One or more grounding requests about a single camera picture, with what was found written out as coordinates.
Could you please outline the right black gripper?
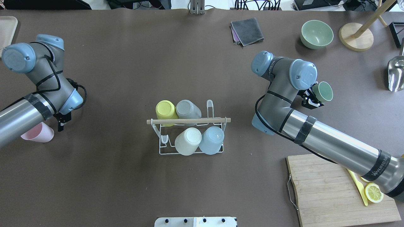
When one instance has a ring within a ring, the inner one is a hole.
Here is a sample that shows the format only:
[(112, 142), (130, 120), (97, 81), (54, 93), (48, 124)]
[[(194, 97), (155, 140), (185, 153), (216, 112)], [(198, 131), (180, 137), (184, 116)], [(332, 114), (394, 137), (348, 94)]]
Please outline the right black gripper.
[(301, 104), (307, 109), (316, 109), (324, 106), (319, 83), (316, 83), (311, 88), (302, 91), (301, 97), (303, 99)]

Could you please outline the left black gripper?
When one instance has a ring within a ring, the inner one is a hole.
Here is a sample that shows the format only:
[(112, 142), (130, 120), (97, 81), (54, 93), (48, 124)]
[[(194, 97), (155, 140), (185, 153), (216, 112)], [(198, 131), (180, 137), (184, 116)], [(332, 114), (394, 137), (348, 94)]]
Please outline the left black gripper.
[(62, 132), (64, 130), (64, 125), (72, 120), (72, 113), (68, 112), (67, 114), (56, 113), (54, 117), (58, 121), (58, 132)]

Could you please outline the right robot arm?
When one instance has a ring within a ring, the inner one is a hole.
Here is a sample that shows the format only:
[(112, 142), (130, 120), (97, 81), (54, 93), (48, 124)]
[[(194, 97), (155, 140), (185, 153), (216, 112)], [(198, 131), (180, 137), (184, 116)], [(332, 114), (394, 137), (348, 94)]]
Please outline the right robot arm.
[(312, 150), (376, 183), (385, 195), (403, 201), (403, 158), (395, 158), (291, 108), (298, 92), (310, 89), (316, 82), (313, 63), (261, 51), (254, 57), (251, 70), (270, 82), (266, 94), (255, 105), (255, 128)]

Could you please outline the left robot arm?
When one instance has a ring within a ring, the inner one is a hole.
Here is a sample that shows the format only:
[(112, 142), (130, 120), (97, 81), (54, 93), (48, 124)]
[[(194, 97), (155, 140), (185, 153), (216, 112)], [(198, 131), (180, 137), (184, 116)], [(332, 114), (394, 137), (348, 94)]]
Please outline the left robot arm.
[(1, 111), (1, 147), (52, 117), (58, 120), (58, 131), (63, 131), (71, 112), (85, 104), (87, 93), (78, 92), (83, 86), (63, 75), (64, 53), (64, 40), (47, 34), (37, 35), (30, 43), (4, 47), (6, 68), (25, 74), (36, 90)]

